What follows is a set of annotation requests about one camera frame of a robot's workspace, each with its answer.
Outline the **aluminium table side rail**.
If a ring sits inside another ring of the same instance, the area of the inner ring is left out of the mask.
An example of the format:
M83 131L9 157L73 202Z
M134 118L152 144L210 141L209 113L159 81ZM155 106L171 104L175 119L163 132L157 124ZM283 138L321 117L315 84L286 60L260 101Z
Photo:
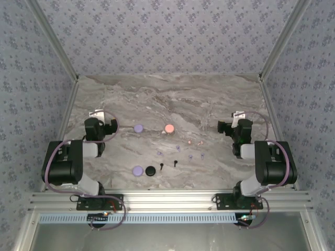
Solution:
M277 119L277 116L274 110L274 106L271 101L271 96L269 94L266 84L261 79L260 79L260 87L261 87L261 91L262 91L262 94L265 100L267 111L269 113L270 122L273 128L275 139L277 141L283 141L284 137L283 137L280 124L278 122L278 119Z
M71 88L71 92L70 92L70 96L69 96L69 100L66 104L64 113L63 113L63 118L61 121L61 124L59 126L59 130L58 130L58 134L57 134L57 140L63 140L64 136L66 134L66 128L68 126L69 123L69 119L71 116L71 112L73 109L73 105L76 99L76 94L79 88L79 84L78 84L79 78L77 77L77 79L74 81L73 86Z

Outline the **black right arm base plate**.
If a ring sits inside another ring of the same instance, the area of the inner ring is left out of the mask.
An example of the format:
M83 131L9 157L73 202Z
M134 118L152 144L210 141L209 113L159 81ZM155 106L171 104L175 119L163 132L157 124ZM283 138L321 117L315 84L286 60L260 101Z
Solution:
M263 203L255 197L234 196L232 193L217 193L215 195L217 210L253 210L263 209Z

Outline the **aluminium lower frame rail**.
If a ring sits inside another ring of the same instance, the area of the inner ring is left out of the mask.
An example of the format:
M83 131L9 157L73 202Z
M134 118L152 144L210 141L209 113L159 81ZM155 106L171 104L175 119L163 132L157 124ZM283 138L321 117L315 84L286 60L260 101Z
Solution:
M38 226L40 213L28 212L23 219L12 251L30 251Z
M300 213L300 216L311 251L328 251L316 214L312 211L305 210Z

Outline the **grey metal base panel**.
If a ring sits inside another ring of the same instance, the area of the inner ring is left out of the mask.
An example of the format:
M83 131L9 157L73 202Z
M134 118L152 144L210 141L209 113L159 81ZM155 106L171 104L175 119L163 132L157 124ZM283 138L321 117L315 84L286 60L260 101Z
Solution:
M30 251L311 251L300 222L269 221L255 230L233 224L41 224Z

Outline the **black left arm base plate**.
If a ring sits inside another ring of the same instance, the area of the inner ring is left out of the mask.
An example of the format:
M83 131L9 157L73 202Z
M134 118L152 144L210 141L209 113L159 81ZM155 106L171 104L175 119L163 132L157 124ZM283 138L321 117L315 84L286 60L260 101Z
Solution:
M78 211L121 211L123 205L116 199L108 198L85 198L78 197L76 201Z

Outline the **small black circuit board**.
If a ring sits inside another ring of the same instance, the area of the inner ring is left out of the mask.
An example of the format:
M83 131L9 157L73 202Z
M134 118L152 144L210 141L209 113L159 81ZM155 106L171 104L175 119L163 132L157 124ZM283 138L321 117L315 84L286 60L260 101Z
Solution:
M89 213L86 217L87 222L107 222L108 214L106 213Z
M252 221L256 218L256 216L253 214L238 213L236 214L236 218L237 218L237 224L249 227Z

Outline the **aluminium frame post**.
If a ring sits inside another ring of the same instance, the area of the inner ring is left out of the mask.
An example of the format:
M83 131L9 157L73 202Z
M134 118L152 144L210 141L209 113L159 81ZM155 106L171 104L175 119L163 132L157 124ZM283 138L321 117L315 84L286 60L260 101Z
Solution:
M42 29L44 35L46 36L48 42L50 43L51 47L53 48L55 54L57 55L58 59L62 63L65 71L71 78L73 82L77 82L77 74L72 66L69 57L67 56L65 50L63 49L60 40L58 39L57 35L55 34L54 30L52 29L47 16L44 14L42 8L40 7L37 0L25 0L27 3L30 11L34 15L37 23L39 24L40 28Z
M277 60L282 54L290 37L298 26L303 14L310 5L311 0L297 0L293 10L291 11L279 37L276 39L274 47L272 48L268 58L265 61L264 67L260 72L259 78L261 82L265 82L271 70L275 66Z

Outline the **wide aluminium mounting rail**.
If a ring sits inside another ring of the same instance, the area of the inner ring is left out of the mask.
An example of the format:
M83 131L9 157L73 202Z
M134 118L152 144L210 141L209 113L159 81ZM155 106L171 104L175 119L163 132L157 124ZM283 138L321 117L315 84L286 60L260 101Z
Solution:
M209 212L216 211L212 198L217 193L231 193L231 190L185 190L185 189L110 189L107 193L124 195L126 208L131 212ZM282 188L263 194L272 212L312 211L313 205L309 192ZM27 206L29 211L37 212L74 212L75 203L67 194L52 191L35 192Z

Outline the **thin aluminium table end rail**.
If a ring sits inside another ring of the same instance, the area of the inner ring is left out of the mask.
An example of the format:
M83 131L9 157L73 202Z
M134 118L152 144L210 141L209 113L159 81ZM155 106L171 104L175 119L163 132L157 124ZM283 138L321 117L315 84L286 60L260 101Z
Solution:
M116 76L238 76L246 77L250 79L258 79L260 77L259 73L123 73L123 74L79 74L77 79L82 76L85 77L116 77Z

